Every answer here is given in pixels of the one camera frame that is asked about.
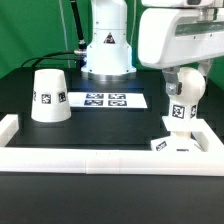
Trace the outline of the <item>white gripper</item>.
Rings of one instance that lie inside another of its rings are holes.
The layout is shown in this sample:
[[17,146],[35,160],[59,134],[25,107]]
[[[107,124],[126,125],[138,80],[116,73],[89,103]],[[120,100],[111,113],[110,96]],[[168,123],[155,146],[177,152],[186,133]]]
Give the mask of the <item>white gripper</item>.
[[179,65],[199,62],[207,77],[213,58],[224,56],[224,0],[141,0],[138,58],[163,69],[168,95],[180,95]]

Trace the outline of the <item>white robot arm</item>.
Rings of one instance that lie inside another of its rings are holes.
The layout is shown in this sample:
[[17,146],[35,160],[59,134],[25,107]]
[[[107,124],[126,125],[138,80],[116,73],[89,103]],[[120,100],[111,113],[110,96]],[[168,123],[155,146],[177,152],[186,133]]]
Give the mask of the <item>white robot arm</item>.
[[[138,32],[138,58],[161,69],[169,95],[181,93],[177,77],[184,64],[198,62],[206,75],[211,60],[224,56],[224,0],[141,0],[145,11]],[[124,0],[91,0],[93,36],[82,71],[101,80],[132,73],[126,41]]]

